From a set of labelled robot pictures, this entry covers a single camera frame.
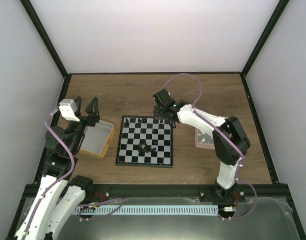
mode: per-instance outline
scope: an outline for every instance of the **white wall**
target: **white wall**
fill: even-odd
[[[306,231],[306,0],[289,1],[247,75],[282,183]]]
[[[69,73],[241,71],[278,0],[32,0]]]
[[[0,240],[33,181],[62,82],[20,1],[0,0]]]

